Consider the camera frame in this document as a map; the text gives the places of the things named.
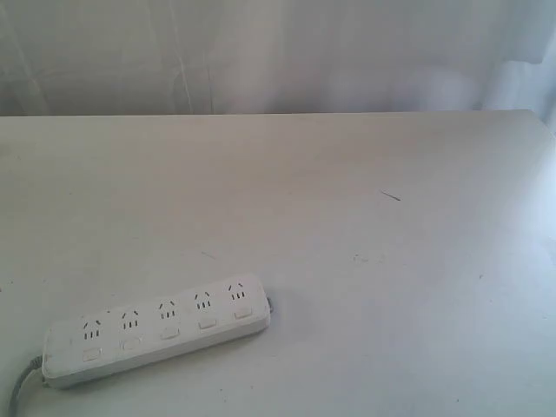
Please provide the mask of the white five-socket power strip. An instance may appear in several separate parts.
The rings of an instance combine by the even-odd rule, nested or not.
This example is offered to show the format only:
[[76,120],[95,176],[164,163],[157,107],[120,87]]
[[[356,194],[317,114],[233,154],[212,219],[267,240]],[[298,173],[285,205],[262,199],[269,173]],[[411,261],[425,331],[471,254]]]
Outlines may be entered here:
[[45,336],[42,374],[51,387],[73,387],[259,333],[271,310],[260,279],[239,275],[58,321]]

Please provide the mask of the white backdrop curtain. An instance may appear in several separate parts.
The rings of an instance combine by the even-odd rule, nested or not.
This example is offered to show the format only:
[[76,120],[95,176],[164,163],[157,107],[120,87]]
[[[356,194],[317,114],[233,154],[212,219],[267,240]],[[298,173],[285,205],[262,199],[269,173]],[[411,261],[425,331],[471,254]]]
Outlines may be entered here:
[[4,1],[5,116],[529,109],[552,1]]

